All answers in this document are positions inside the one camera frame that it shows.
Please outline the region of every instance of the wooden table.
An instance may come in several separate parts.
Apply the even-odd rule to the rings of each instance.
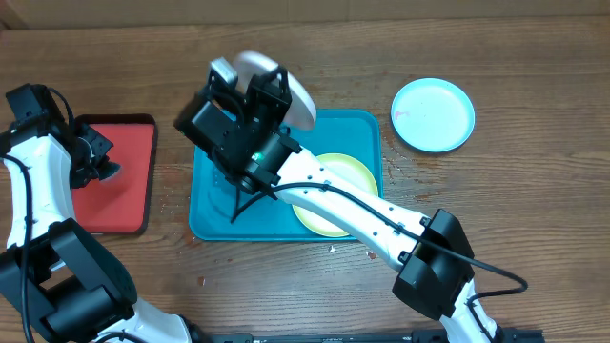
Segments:
[[[208,62],[259,50],[299,78],[320,108],[373,113],[385,194],[462,222],[477,257],[524,276],[522,295],[486,300],[504,327],[548,341],[610,334],[610,20],[416,20],[312,25],[0,32],[0,91],[61,90],[76,113],[150,113],[159,143],[150,224],[101,237],[139,294],[210,333],[402,333],[437,324],[404,306],[396,273],[361,244],[207,243],[188,226],[193,144],[172,126]],[[465,146],[423,156],[396,139],[389,110],[421,77],[462,87],[477,109]],[[0,101],[0,127],[12,120]],[[10,180],[0,171],[0,244]],[[507,281],[478,271],[478,289]],[[23,340],[0,301],[2,341]]]

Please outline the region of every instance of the red mat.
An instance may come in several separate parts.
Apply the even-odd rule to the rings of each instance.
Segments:
[[[72,190],[76,220],[91,233],[140,232],[148,218],[154,124],[91,126],[114,144],[108,157],[121,169],[106,180]]]

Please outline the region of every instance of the teal tray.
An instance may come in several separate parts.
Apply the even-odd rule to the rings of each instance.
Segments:
[[[293,130],[291,136],[314,155],[345,153],[371,171],[383,197],[383,166],[379,124],[363,110],[318,110],[312,131]],[[251,196],[242,193],[241,204]],[[307,229],[293,207],[267,197],[254,203],[237,220],[235,187],[227,182],[204,151],[194,152],[193,186],[189,225],[197,237],[210,241],[327,242],[356,240],[352,236],[330,238]]]

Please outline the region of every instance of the white plate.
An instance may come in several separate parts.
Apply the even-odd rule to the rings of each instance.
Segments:
[[[412,147],[427,152],[458,148],[475,128],[475,108],[458,86],[436,78],[413,81],[392,103],[392,124]]]

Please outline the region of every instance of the green led light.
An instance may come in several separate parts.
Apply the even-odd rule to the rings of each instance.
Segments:
[[[265,159],[265,155],[260,152],[256,152],[252,155],[252,159],[254,162],[262,161]]]

